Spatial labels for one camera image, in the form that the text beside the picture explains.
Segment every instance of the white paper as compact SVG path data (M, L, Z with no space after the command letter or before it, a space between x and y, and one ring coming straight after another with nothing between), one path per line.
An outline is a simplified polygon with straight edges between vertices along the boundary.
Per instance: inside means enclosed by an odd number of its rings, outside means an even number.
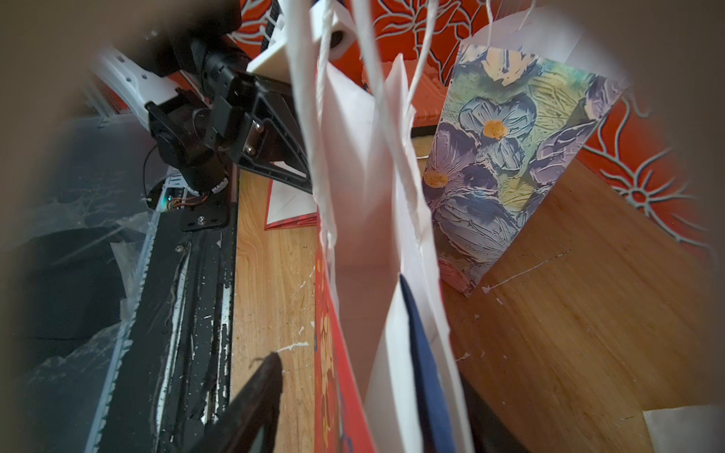
M274 165L302 175L302 173L289 167L284 162L274 162ZM299 217L300 215L315 214L316 212L317 204L312 199L311 194L285 183L280 183L279 181L272 182L269 210L267 212L267 225Z
M486 25L463 43L485 46L491 27L491 47L535 54L564 63L584 30L552 8L534 8L521 28L526 12L517 12Z
M323 147L337 229L338 316L363 401L399 269L392 238L390 153L373 97L329 65Z
M400 283L395 288L365 398L368 426L380 452L422 452L410 324Z
M643 412L655 453L720 453L725 440L722 406L687 406Z

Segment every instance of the white plastic part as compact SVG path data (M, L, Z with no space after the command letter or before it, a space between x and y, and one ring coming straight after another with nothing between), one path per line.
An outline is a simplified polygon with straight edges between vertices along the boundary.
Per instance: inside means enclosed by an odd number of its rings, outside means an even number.
M282 14L285 12L285 4L282 3ZM330 60L335 61L342 57L347 49L355 42L355 24L352 21L350 12L337 1L332 2L332 26L331 32L342 32L342 41L330 49ZM312 8L310 8L310 24L312 28L312 43L315 48L318 48L322 41L323 34L323 23L325 16L325 2L318 1ZM289 65L287 63L287 56L285 46L287 45L287 26L284 24L283 19L278 19L277 22L280 27L278 31L277 27L273 31L273 40L270 41L267 50L262 52L257 58L253 59L246 66L246 70L253 74L261 75L263 77L269 77L275 80L281 80L289 83Z
M112 47L94 57L92 70L123 99L146 129L149 128L146 104L162 104L177 94L178 85L173 80L146 71Z

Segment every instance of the white cord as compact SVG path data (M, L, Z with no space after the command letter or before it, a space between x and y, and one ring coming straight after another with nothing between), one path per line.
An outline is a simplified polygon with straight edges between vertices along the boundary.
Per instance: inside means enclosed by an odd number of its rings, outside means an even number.
M423 76L423 69L426 67L428 62L428 53L431 51L431 42L433 41L433 32L436 27L436 18L438 17L438 0L428 0L428 10L426 11L428 17L426 18L426 34L423 37L423 47L420 49L420 56L418 57L418 64L415 66L415 74L413 75L413 81L410 84L410 91L408 91L408 99L405 102L405 111L410 108L413 103L413 96L415 91L418 90L418 84L421 82Z
M302 131L304 148L309 162L312 196L318 203L320 218L328 231L328 237L336 238L332 205L330 201L318 201L320 194L329 196L331 190L327 160L324 156L318 156L323 141L317 106L312 97L315 89L315 48L312 45L312 31L310 30L310 10L306 1L289 1L285 3L285 7L287 9L285 11L287 36L293 37L287 41L285 47L289 61L294 107L297 111L297 120ZM334 244L328 243L327 247L334 247Z
M494 29L494 13L491 12L491 0L486 0L486 16L489 18L489 41L486 47L491 47L491 31Z
M529 18L529 14L531 14L531 11L534 11L534 8L537 5L537 0L531 0L531 8L529 8L528 11L526 11L526 15L523 16L523 20L521 21L521 25L518 26L518 29L521 30L523 28L523 25L526 23L526 19Z
M332 0L323 0L324 13L322 22L322 38L320 39L320 56L318 57L318 73L315 82L315 94L318 108L318 122L322 124L322 104L327 78L327 61L330 59L330 40L332 36Z
M403 182L407 207L410 215L415 218L418 208L418 192L415 190L413 174L410 171L404 170L407 162L405 150L403 149L402 136L399 133L399 127L403 125L399 125L396 121L393 121L388 111L383 70L381 68L380 56L378 55L378 46L375 41L375 28L370 18L370 1L353 0L352 3L352 12L355 15L355 29L357 30L357 41L360 45L360 53L365 62L365 68L368 70L370 87L375 96L375 108L380 114L385 140L392 155L393 163ZM417 222L413 222L413 227L415 229L415 238L419 240L421 237L421 228Z

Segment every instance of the white floral outline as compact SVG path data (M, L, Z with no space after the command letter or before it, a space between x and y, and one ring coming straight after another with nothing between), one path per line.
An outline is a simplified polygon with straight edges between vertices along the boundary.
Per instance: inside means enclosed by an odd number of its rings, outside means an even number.
M385 19L391 19L391 18L399 18L403 20L407 20L407 22L396 24L391 23L383 27L383 30L380 34L378 34L376 39L380 38L386 38L389 36L398 36L398 35L404 35L406 33L412 33L413 38L415 39L415 45L413 49L415 50L416 57L421 56L421 47L423 45L422 38L419 36L419 32L422 32L426 29L426 19L420 18L420 13L423 11L425 7L425 1L421 0L396 0L396 2L400 5L402 5L405 8L405 12L393 12L390 7L388 7L385 4L384 0L378 0L378 4L381 6L381 8L385 11L383 14L378 16L377 19L375 19L375 22L373 22L373 26L377 25L381 20ZM458 38L458 43L456 43L455 46L451 49L451 52L448 54L448 56L443 59L441 57L438 57L435 55L435 52L433 49L428 54L430 58L436 63L438 66L438 79L443 85L447 85L448 81L450 80L451 74L452 74L452 68L448 72L448 74L444 77L443 71L444 68L448 65L451 58L455 58L455 56L458 53L458 46L460 45L460 40L464 39L465 36L461 36L458 33L458 27L462 26L468 31L468 35L471 36L473 34L473 20L478 15L479 11L481 11L482 8L484 8L485 1L483 0L477 0L478 7L476 8L476 11L473 12L473 14L468 14L468 12L463 8L463 3L461 0L448 0L442 5L438 7L438 14L436 15L436 21L448 14L451 9L455 9L453 13L450 15L450 19L448 19L448 22L446 22L443 26L436 25L436 30L434 31L434 35L439 35L440 33L443 33L445 30L448 29L450 26L455 27L455 34ZM461 12L465 19L463 20L453 20L453 17L455 16L456 12Z
M602 129L604 128L604 125L607 122L607 118L605 118L597 127L597 140L599 141L599 145L601 146L601 149L593 148L589 145L584 145L583 149L586 149L588 152L591 152L593 154L596 154L597 156L603 157L609 162L612 162L613 164L617 165L625 174L628 176L628 178L625 178L624 176L620 175L611 175L610 173L606 172L605 170L600 170L600 173L602 176L607 178L608 180L617 183L620 183L622 186L614 186L610 184L610 186L622 197L627 200L627 202L632 205L633 207L639 209L641 208L647 217L652 219L660 228L662 228L667 234L669 234L675 241L678 243L684 243L689 244L691 246L697 246L702 247L706 249L710 255L710 258L715 259L714 250L710 246L710 244L706 244L702 241L696 241L692 238L688 238L686 236L683 236L680 233L677 233L675 230L670 228L667 223L665 223L660 216L657 214L657 212L652 208L652 204L654 203L660 203L662 201L668 201L672 199L697 199L697 197L693 194L688 194L686 192L689 181L685 181L683 184L681 184L677 189L672 190L672 186L676 182L676 177L672 177L669 180L667 180L664 184L655 187L655 188L648 188L650 179L654 173L654 170L648 170L645 174L645 170L647 169L648 165L651 165L652 163L656 162L657 160L661 159L662 157L666 156L667 154L672 152L672 147L668 146L667 148L663 149L662 151L658 152L654 156L651 156L650 158L646 159L644 162L642 162L639 167L635 171L632 171L631 168L627 167L624 162L621 161L621 153L619 149L619 138L621 136L622 130L624 129L624 126L626 125L627 121L629 120L629 117L631 115L631 111L634 110L634 113L640 117L640 118L648 118L650 116L650 110L647 110L643 112L639 109L639 106L637 105L637 100L634 98L634 94L632 93L626 93L624 96L622 96L621 99L622 103L624 104L626 111L624 113L624 116L622 117L622 120L619 123L619 126L617 127L617 130L614 134L614 150L613 155L609 152L607 149L607 146L604 143L604 140L602 138ZM640 194L645 199L644 201L637 201L634 198L635 194ZM707 228L704 228L703 226L698 225L697 223L692 222L691 220L686 220L682 216L677 214L672 214L672 217L677 219L679 222L681 222L683 225L686 225L690 228L693 228L695 230L700 231L707 231Z
M244 19L244 15L252 9L269 2L270 0L246 0L241 5L241 16ZM239 30L229 33L229 37L233 40L243 44L259 44L265 35L265 28L267 27L267 19L269 18L269 8L267 11L256 20L247 20L243 27L249 27L250 25L259 25L258 31L253 33L241 32Z

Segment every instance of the wooden floor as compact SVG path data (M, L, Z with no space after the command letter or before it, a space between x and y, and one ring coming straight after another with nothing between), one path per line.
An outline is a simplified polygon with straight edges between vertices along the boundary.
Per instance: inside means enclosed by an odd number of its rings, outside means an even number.
M265 232L267 187L242 175L232 387L256 357L307 343L281 352L276 448L304 453L315 229ZM488 292L466 299L444 285L459 369L532 452L651 452L642 410L702 402L703 273L575 161L482 280Z
M315 427L316 228L264 231L269 180L242 173L232 339L232 394L280 352L284 389L276 452L311 452Z

